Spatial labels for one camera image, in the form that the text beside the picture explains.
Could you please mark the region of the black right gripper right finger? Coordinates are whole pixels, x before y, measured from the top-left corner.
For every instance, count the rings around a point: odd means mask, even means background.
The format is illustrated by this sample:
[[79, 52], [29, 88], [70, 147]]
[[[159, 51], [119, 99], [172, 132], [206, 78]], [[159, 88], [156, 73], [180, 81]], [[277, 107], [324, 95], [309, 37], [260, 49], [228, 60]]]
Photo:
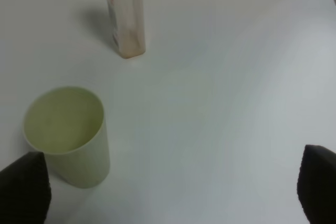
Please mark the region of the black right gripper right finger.
[[310, 223], [335, 223], [335, 153], [306, 145], [297, 182], [297, 195]]

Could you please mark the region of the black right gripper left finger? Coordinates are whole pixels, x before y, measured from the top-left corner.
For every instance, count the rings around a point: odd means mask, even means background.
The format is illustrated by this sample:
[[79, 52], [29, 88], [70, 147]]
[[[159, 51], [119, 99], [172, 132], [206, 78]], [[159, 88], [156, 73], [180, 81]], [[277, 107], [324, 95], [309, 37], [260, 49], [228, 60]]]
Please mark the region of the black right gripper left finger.
[[1, 170], [1, 223], [44, 223], [50, 203], [42, 152], [28, 152]]

